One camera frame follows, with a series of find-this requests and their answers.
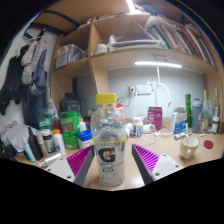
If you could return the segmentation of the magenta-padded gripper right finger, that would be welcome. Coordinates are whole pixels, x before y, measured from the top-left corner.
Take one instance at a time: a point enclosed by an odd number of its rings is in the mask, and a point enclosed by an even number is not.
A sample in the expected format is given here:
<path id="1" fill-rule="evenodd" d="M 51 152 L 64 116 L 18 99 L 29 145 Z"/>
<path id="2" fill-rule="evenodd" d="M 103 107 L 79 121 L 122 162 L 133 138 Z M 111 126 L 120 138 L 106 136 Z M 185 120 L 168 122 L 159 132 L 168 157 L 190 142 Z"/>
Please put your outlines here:
<path id="1" fill-rule="evenodd" d="M 183 169 L 168 154 L 158 155 L 136 144 L 132 145 L 132 155 L 145 185 Z"/>

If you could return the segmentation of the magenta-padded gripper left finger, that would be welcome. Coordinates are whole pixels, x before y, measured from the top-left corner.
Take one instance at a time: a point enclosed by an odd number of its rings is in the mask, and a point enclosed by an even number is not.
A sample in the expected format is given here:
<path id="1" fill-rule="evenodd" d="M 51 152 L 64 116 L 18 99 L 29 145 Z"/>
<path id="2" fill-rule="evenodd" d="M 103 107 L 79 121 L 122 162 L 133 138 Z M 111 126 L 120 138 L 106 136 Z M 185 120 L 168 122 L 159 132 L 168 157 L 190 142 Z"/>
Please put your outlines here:
<path id="1" fill-rule="evenodd" d="M 68 158 L 57 159 L 46 171 L 82 186 L 94 156 L 94 146 L 89 146 Z"/>

